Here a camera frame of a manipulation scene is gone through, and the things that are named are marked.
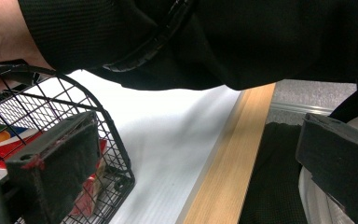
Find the wooden edge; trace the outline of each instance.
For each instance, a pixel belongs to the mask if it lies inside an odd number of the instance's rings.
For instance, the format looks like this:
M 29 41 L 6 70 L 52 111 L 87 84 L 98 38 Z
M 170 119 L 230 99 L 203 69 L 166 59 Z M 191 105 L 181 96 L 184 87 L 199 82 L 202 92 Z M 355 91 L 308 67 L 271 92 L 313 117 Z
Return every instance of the wooden edge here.
M 184 223 L 238 223 L 275 84 L 240 96 Z

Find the black jacket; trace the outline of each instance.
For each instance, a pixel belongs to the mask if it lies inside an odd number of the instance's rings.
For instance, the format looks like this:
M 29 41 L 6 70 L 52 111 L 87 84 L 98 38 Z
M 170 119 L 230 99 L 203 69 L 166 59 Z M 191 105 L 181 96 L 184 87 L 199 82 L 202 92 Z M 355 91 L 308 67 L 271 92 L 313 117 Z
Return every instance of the black jacket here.
M 284 78 L 358 77 L 358 1 L 199 0 L 150 61 L 126 72 L 103 65 L 160 32 L 175 1 L 19 2 L 51 66 L 88 69 L 128 88 L 243 90 Z

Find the black wire basket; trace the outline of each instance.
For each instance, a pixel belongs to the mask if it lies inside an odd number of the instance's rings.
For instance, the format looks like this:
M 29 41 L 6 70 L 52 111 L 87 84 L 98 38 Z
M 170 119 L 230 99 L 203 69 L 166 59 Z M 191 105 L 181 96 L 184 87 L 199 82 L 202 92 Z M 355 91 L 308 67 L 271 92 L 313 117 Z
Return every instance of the black wire basket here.
M 9 78 L 20 82 L 8 82 Z M 93 176 L 93 192 L 84 186 L 77 197 L 86 197 L 91 205 L 74 202 L 74 210 L 62 223 L 108 223 L 134 187 L 131 161 L 113 120 L 86 88 L 47 69 L 0 65 L 0 133 L 22 127 L 43 134 L 61 120 L 86 111 L 96 112 L 98 135 L 106 145 L 100 160 L 104 166 Z M 28 143 L 18 137 L 16 147 L 0 152 L 0 164 Z M 0 169 L 0 178 L 5 179 L 5 169 Z M 21 217 L 14 222 L 25 223 Z

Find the person's arm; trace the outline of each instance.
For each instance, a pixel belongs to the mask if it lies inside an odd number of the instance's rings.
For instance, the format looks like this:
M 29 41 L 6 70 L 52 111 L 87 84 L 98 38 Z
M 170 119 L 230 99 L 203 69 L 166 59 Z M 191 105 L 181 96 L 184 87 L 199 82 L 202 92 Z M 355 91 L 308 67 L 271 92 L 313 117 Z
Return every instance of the person's arm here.
M 37 48 L 17 0 L 0 0 L 0 62 L 23 59 L 51 69 Z

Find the wooden strip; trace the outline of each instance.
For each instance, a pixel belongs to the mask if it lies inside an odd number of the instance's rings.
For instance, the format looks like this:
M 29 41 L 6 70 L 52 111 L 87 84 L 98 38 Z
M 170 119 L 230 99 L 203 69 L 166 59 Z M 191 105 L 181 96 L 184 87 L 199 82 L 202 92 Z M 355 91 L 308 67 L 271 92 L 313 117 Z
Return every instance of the wooden strip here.
M 246 90 L 185 223 L 238 223 L 275 84 Z

